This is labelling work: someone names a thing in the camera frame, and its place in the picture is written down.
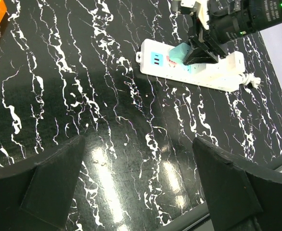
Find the white bracket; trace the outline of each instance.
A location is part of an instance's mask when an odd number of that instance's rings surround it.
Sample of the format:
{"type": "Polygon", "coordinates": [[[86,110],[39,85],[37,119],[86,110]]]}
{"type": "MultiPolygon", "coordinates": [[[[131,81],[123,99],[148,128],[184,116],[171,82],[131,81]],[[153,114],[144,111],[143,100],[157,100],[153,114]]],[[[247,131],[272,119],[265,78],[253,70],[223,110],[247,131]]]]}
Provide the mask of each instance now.
{"type": "Polygon", "coordinates": [[[253,74],[244,75],[244,55],[239,51],[219,59],[217,64],[193,64],[185,66],[169,59],[173,46],[146,39],[136,54],[143,74],[167,78],[223,91],[236,91],[240,84],[252,83],[258,87],[261,79],[253,74]]]}

